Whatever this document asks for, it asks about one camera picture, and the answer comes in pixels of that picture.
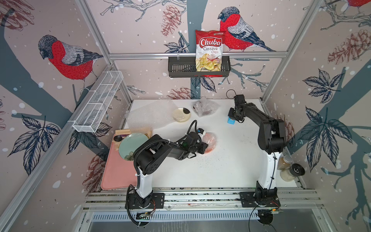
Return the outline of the mint green floral plate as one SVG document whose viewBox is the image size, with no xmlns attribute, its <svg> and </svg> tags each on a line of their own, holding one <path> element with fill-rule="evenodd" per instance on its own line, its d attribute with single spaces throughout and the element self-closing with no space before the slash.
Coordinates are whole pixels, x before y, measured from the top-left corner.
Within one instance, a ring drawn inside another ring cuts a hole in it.
<svg viewBox="0 0 371 232">
<path fill-rule="evenodd" d="M 148 140 L 148 137 L 142 133 L 133 133 L 126 136 L 120 143 L 118 152 L 121 158 L 127 161 L 133 161 L 133 154 L 142 144 Z"/>
</svg>

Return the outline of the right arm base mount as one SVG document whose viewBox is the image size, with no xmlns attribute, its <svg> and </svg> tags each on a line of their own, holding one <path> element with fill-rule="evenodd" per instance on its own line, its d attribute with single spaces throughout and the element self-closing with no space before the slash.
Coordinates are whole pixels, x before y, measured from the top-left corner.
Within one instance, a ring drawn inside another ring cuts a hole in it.
<svg viewBox="0 0 371 232">
<path fill-rule="evenodd" d="M 243 208 L 254 208 L 254 207 L 268 207 L 268 208 L 279 208 L 281 207 L 278 196 L 266 196 L 259 198 L 254 192 L 243 191 L 239 192 L 239 200 L 242 202 Z"/>
</svg>

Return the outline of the cream plate with dark spot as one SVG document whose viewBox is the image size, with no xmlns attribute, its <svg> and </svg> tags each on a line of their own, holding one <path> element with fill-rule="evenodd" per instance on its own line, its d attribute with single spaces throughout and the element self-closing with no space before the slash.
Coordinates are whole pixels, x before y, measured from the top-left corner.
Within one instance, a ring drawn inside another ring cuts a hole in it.
<svg viewBox="0 0 371 232">
<path fill-rule="evenodd" d="M 176 122 L 186 122 L 191 118 L 191 112 L 187 108 L 179 107 L 173 111 L 172 116 Z"/>
</svg>

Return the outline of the blue tape dispenser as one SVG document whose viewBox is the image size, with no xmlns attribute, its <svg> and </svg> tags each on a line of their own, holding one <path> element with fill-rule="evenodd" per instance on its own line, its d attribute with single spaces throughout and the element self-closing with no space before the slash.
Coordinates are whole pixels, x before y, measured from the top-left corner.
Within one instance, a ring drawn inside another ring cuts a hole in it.
<svg viewBox="0 0 371 232">
<path fill-rule="evenodd" d="M 235 124 L 235 120 L 234 119 L 231 119 L 231 118 L 228 118 L 228 124 L 234 125 Z"/>
</svg>

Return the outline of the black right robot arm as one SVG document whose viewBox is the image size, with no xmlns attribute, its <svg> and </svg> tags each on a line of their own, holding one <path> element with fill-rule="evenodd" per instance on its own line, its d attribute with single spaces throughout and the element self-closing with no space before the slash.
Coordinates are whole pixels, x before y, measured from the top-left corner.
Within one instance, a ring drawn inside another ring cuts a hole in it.
<svg viewBox="0 0 371 232">
<path fill-rule="evenodd" d="M 252 120 L 258 127 L 258 145 L 264 151 L 262 173 L 255 188 L 255 201 L 266 205 L 277 198 L 276 173 L 278 158 L 287 145 L 285 123 L 275 119 L 257 108 L 253 103 L 247 103 L 244 95 L 234 96 L 235 106 L 229 110 L 231 120 L 243 123 L 246 118 Z"/>
</svg>

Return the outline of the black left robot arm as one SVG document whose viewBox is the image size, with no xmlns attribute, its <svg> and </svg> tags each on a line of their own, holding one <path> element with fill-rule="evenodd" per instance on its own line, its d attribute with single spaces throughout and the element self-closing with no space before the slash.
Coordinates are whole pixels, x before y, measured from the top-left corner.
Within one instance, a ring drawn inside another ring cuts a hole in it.
<svg viewBox="0 0 371 232">
<path fill-rule="evenodd" d="M 137 184 L 130 186 L 128 190 L 133 189 L 134 198 L 145 208 L 152 201 L 153 187 L 152 174 L 160 167 L 166 158 L 174 158 L 182 161 L 192 159 L 198 154 L 204 154 L 208 144 L 202 139 L 206 131 L 197 127 L 197 121 L 194 120 L 187 133 L 172 142 L 163 139 L 158 134 L 152 136 L 148 141 L 135 150 L 133 156 L 133 165 L 136 171 Z"/>
</svg>

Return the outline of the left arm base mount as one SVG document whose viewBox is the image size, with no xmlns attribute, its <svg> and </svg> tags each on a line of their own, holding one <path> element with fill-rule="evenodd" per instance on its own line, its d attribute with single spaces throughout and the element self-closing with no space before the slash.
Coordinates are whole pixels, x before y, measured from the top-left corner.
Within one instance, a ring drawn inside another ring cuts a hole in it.
<svg viewBox="0 0 371 232">
<path fill-rule="evenodd" d="M 125 208 L 129 210 L 134 209 L 163 209 L 165 194 L 164 193 L 151 193 L 145 198 L 141 198 L 139 194 L 129 193 L 126 196 Z"/>
</svg>

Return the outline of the Chuba cassava chips bag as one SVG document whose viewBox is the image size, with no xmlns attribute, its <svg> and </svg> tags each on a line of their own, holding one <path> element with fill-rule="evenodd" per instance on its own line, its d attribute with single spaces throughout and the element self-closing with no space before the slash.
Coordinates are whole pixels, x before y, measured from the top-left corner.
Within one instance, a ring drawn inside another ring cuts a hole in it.
<svg viewBox="0 0 371 232">
<path fill-rule="evenodd" d="M 221 72 L 222 54 L 225 41 L 223 31 L 195 31 L 196 71 Z"/>
</svg>

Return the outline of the pink plastic tray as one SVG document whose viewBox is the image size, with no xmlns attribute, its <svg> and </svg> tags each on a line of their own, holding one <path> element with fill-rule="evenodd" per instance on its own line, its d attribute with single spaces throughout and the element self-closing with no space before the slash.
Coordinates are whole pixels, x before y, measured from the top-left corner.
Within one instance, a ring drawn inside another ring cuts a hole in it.
<svg viewBox="0 0 371 232">
<path fill-rule="evenodd" d="M 103 190 L 123 189 L 137 182 L 132 152 L 121 156 L 119 153 L 121 142 L 112 140 L 101 182 Z"/>
</svg>

